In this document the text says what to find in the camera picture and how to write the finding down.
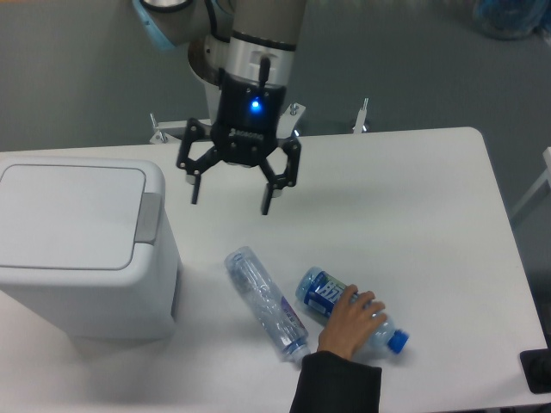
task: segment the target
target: clear plastic bottle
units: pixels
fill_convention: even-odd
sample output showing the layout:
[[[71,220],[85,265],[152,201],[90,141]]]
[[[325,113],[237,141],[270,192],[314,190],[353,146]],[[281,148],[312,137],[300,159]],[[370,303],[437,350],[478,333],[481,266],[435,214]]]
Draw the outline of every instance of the clear plastic bottle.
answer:
[[[300,365],[302,358],[310,354],[308,332],[255,253],[242,247],[224,263],[239,295],[268,336],[284,356]]]
[[[537,27],[548,3],[549,0],[477,0],[473,18],[492,37],[521,39]]]
[[[328,275],[323,269],[312,267],[306,272],[296,289],[296,298],[326,317],[330,317],[346,285],[335,277]],[[409,335],[402,330],[396,330],[393,320],[388,317],[368,339],[372,348],[387,346],[395,354],[402,351]]]

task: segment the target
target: bottle cap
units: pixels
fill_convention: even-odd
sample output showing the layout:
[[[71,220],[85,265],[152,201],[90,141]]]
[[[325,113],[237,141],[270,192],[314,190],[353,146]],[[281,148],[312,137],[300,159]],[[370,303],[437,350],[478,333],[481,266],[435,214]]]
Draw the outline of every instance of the bottle cap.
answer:
[[[310,349],[306,344],[298,347],[293,353],[291,353],[291,358],[293,361],[300,366],[302,359],[310,354]]]
[[[408,338],[410,338],[410,336],[405,331],[396,330],[394,332],[394,336],[392,336],[391,339],[388,340],[387,346],[395,354],[399,354],[400,351],[402,351],[402,349],[406,345],[406,342],[407,342]]]

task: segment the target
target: gray floor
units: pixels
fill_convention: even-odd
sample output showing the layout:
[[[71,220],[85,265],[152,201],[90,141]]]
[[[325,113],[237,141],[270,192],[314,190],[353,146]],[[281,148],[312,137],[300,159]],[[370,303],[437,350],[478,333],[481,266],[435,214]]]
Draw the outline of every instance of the gray floor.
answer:
[[[470,3],[310,0],[288,102],[307,134],[344,132],[364,96],[374,132],[476,127],[510,209],[551,146],[551,47],[481,35]],[[185,47],[157,52],[129,0],[0,3],[0,74],[0,151],[143,144],[150,112],[207,116]],[[551,302],[551,200],[516,237]]]

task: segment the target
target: human hand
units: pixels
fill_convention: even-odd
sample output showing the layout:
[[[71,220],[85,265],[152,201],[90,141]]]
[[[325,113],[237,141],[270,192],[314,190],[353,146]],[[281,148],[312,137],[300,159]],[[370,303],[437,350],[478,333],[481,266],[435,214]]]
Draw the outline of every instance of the human hand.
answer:
[[[355,285],[347,286],[341,298],[333,307],[333,312],[324,330],[319,334],[318,351],[331,351],[346,360],[351,360],[354,353],[368,338],[387,321],[387,314],[373,315],[385,309],[380,301],[373,302],[368,308],[363,308],[375,299],[373,292],[361,293],[354,303],[352,296],[357,293]]]

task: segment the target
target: bottle label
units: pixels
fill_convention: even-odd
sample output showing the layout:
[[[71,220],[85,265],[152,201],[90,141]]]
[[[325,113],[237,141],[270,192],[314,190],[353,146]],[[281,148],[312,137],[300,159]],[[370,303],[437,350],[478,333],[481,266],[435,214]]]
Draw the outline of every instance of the bottle label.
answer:
[[[304,304],[329,317],[345,288],[346,285],[341,281],[321,271],[308,288]]]
[[[292,325],[303,330],[306,329],[304,327],[304,324],[299,319],[299,316],[296,315],[296,312],[294,312],[293,307],[291,307],[291,305],[287,302],[285,297],[282,297],[282,309]]]

